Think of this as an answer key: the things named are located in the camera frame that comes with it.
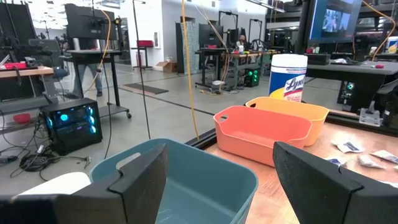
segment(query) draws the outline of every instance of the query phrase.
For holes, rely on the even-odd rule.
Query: teal plastic bin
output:
[[[257,189],[249,169],[169,139],[154,139],[116,154],[90,172],[96,182],[116,169],[116,164],[137,153],[166,143],[169,173],[160,203],[158,224],[245,223]]]

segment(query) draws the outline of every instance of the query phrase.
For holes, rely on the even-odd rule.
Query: concrete floor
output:
[[[91,82],[92,76],[86,71],[83,89],[87,89]],[[117,65],[118,84],[137,83],[141,81],[139,72],[134,71],[128,65]],[[147,96],[147,112],[149,117],[149,129],[151,138],[169,138],[180,142],[187,142],[195,137],[195,131],[192,123],[192,116],[189,109],[189,90],[188,78],[185,75],[177,75],[174,73],[162,73],[154,70],[145,71],[143,74],[145,85],[153,86],[168,90],[169,92]],[[192,75],[192,84],[199,81],[200,75]],[[62,80],[62,86],[65,90],[72,90],[73,75]],[[110,71],[108,72],[108,81],[110,86],[111,102],[114,102],[114,93],[112,88],[112,78]],[[339,81],[322,80],[307,78],[305,85],[303,100],[308,103],[326,106],[333,109],[341,109],[341,105],[336,104]],[[104,96],[98,98],[99,106],[106,105],[108,101],[108,92],[106,91],[105,77],[102,79],[104,86]],[[193,84],[194,107],[196,109],[195,116],[197,120],[198,132],[200,134],[213,129],[213,114],[233,105],[243,105],[248,100],[258,96],[266,96],[268,93],[268,78],[261,79],[260,85],[255,88],[245,88],[238,94],[224,94],[223,96],[204,95],[195,89]],[[96,99],[96,91],[88,91],[86,97]],[[112,116],[112,138],[109,148],[108,157],[125,151],[135,145],[148,140],[146,118],[144,111],[143,96],[138,93],[131,93],[119,89],[121,105],[131,110],[132,118],[127,119],[125,113]],[[12,121],[12,116],[6,116],[6,123]],[[99,144],[91,145],[69,154],[69,156],[90,156],[92,163],[84,169],[84,163],[76,164],[76,161],[64,159],[56,164],[49,166],[42,172],[46,179],[52,179],[69,172],[85,172],[99,163],[104,155],[109,141],[109,118],[101,120],[103,130],[103,141]],[[12,133],[5,134],[7,140],[17,145],[26,145],[27,141],[32,137],[33,128],[23,129]],[[10,147],[3,138],[0,138],[0,150]],[[20,150],[7,151],[2,156],[16,155]],[[39,173],[23,172],[21,175],[10,179],[9,175],[18,168],[19,161],[13,162],[6,166],[0,167],[0,194],[19,194],[43,181],[39,177]]]

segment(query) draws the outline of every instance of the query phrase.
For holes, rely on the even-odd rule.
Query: white packet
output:
[[[386,167],[380,166],[379,164],[373,162],[371,158],[367,155],[358,156],[358,162],[361,166],[365,167],[373,167],[378,169],[385,169]]]
[[[398,164],[398,157],[394,156],[390,152],[387,152],[386,150],[380,150],[380,151],[371,153],[371,155]]]
[[[395,188],[398,188],[398,183],[392,183],[392,182],[381,181],[381,180],[379,180],[379,181],[382,182],[383,184],[388,184],[388,185],[391,185],[391,186],[393,186]]]
[[[360,153],[365,151],[363,147],[361,147],[359,144],[353,141],[341,141],[341,142],[331,141],[331,143],[334,144],[343,153],[346,152]]]
[[[334,165],[338,165],[338,166],[345,166],[347,164],[347,161],[344,159],[339,159],[337,157],[327,157],[324,158],[324,160],[331,162]]]

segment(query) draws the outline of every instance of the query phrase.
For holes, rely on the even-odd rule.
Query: floor mat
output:
[[[125,84],[120,86],[121,89],[131,91],[131,92],[138,92],[142,93],[142,85],[140,83],[132,83],[132,84]],[[163,90],[156,87],[146,86],[144,85],[145,94],[150,95],[158,95],[161,93],[167,93],[168,90]]]

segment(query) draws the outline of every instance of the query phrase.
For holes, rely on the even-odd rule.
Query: orange plastic basket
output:
[[[276,141],[303,148],[311,121],[298,116],[232,106],[213,117],[218,147],[274,167],[272,152]]]
[[[277,113],[289,114],[308,119],[312,128],[305,146],[312,146],[321,133],[323,123],[328,116],[329,109],[309,103],[297,103],[271,97],[259,97],[246,103],[246,106]]]

